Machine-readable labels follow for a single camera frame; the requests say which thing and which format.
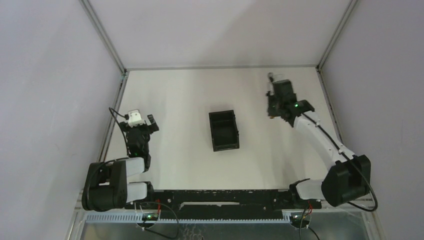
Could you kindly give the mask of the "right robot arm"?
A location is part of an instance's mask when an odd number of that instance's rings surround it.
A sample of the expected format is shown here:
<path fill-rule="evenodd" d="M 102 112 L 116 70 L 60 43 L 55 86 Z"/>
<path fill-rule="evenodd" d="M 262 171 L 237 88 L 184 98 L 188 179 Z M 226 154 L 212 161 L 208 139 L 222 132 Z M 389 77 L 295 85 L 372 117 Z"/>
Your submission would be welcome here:
<path fill-rule="evenodd" d="M 325 200 L 333 207 L 349 204 L 370 194 L 376 194 L 371 186 L 371 161 L 366 155 L 357 155 L 339 140 L 333 138 L 322 126 L 315 108 L 305 99 L 298 100 L 289 79 L 277 80 L 269 75 L 272 87 L 267 91 L 267 115 L 280 117 L 294 130 L 301 133 L 318 153 L 327 173 L 324 179 L 298 180 L 289 186 L 295 202 Z"/>

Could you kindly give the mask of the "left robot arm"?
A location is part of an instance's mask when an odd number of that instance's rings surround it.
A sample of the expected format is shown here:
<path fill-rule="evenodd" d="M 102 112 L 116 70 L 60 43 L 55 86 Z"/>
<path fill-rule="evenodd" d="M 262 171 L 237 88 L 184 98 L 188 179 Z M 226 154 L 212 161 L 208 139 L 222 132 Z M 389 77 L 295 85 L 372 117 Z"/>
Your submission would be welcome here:
<path fill-rule="evenodd" d="M 145 173 L 151 166 L 149 142 L 159 131 L 153 115 L 149 124 L 139 113 L 129 114 L 127 121 L 118 124 L 124 137 L 126 156 L 89 165 L 81 197 L 86 211 L 106 212 L 122 209 L 127 203 L 145 199 L 149 182 L 130 182 L 129 177 Z"/>

